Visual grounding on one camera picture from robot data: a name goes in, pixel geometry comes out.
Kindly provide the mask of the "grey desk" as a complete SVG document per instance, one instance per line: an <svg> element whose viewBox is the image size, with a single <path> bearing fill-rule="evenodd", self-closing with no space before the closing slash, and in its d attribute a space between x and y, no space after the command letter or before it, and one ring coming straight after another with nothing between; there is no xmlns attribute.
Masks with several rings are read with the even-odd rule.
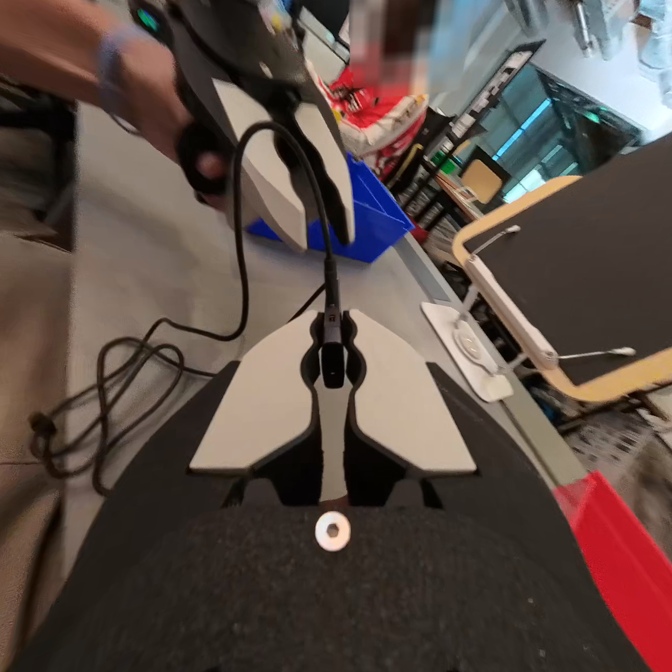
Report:
<svg viewBox="0 0 672 672"><path fill-rule="evenodd" d="M78 182L67 396L96 378L99 350L123 336L141 337L162 316L227 334L239 324L240 284L234 237L220 214L198 204L179 168L132 137L103 112L78 111ZM297 255L274 240L245 237L250 312L243 336L232 343L163 326L160 343L182 350L186 363L218 372L287 322L323 280L323 256ZM371 265L338 261L342 305L357 308L395 332L428 362L439 364L467 393L471 387L421 311L422 302L457 304L454 291L407 235ZM123 429L173 379L160 363L143 368L115 409ZM474 399L516 441L547 486L579 480L586 470L516 377L499 404ZM170 398L113 450L105 483L114 484L147 439L206 382L186 375ZM342 431L350 385L316 390L324 446L321 499L345 502ZM72 570L102 499L90 476L66 481L61 516L61 577Z"/></svg>

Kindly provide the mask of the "red white printed bag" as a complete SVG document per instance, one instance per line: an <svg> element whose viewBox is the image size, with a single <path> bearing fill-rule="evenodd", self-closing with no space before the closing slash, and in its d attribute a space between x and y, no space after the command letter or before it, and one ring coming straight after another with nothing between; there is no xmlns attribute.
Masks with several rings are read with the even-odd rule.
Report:
<svg viewBox="0 0 672 672"><path fill-rule="evenodd" d="M423 126L427 94L376 97L371 89L354 87L350 68L328 83L318 83L332 108L348 154L370 166L401 156Z"/></svg>

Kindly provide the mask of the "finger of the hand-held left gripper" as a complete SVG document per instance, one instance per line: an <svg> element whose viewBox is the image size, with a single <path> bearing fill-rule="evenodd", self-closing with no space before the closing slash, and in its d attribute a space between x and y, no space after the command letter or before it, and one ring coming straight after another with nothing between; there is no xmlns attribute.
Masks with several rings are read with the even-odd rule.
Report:
<svg viewBox="0 0 672 672"><path fill-rule="evenodd" d="M294 130L311 165L329 224L341 245L355 240L354 197L347 153L331 108L302 101L294 111Z"/></svg>
<svg viewBox="0 0 672 672"><path fill-rule="evenodd" d="M264 106L236 85L218 79L212 82L235 140L240 141L252 125L272 121ZM273 130L258 130L249 140L242 159L242 187L247 222L252 223L252 215L255 215L285 244L304 253L307 250L305 207L278 154Z"/></svg>

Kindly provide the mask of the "blue plastic bin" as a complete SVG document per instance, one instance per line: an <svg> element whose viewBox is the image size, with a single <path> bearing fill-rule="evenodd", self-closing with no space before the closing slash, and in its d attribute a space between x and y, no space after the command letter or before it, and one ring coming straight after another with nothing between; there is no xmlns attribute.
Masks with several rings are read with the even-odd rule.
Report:
<svg viewBox="0 0 672 672"><path fill-rule="evenodd" d="M355 160L350 154L347 160L354 198L356 237L352 244L342 245L330 227L332 247L337 256L371 264L388 248L394 247L412 230L413 225L366 163ZM315 215L314 221L307 228L308 248L324 251L323 233L316 218L315 198L305 171L298 168L292 179L298 181L298 191L307 191L303 196L306 199L307 214ZM250 224L247 232L252 236L281 241L262 219Z"/></svg>

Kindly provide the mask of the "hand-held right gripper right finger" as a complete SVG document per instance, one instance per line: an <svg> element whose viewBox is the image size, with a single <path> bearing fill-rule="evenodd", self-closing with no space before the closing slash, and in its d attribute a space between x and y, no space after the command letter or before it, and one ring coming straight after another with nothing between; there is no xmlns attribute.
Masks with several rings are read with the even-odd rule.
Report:
<svg viewBox="0 0 672 672"><path fill-rule="evenodd" d="M391 492L406 478L477 471L431 368L406 340L347 312L349 492Z"/></svg>

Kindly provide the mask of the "blue wristband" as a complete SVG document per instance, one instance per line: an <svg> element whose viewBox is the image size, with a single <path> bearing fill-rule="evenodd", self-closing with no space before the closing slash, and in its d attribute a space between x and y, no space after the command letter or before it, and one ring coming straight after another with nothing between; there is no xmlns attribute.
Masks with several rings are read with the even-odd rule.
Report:
<svg viewBox="0 0 672 672"><path fill-rule="evenodd" d="M133 40L150 40L151 35L135 24L103 33L97 49L97 90L101 108L121 125L120 59L124 47Z"/></svg>

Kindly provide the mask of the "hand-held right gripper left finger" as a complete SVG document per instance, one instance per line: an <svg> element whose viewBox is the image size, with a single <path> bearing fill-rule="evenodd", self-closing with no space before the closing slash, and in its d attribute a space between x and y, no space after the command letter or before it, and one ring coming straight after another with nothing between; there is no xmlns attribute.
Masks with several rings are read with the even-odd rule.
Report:
<svg viewBox="0 0 672 672"><path fill-rule="evenodd" d="M279 492L321 491L320 317L304 313L236 362L192 473L267 478Z"/></svg>

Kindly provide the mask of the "red plastic bin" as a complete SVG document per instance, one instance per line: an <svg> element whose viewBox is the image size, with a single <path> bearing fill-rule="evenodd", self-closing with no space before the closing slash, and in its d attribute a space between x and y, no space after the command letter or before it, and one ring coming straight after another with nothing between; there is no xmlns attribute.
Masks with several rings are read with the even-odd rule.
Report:
<svg viewBox="0 0 672 672"><path fill-rule="evenodd" d="M594 583L652 671L671 670L671 562L598 471L559 486Z"/></svg>

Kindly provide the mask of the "person's left forearm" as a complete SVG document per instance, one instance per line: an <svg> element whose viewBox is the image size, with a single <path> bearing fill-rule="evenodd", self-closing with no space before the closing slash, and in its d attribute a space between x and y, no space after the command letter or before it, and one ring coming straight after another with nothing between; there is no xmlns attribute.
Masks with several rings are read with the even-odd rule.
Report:
<svg viewBox="0 0 672 672"><path fill-rule="evenodd" d="M127 25L91 1L2 1L1 75L99 107L100 42Z"/></svg>

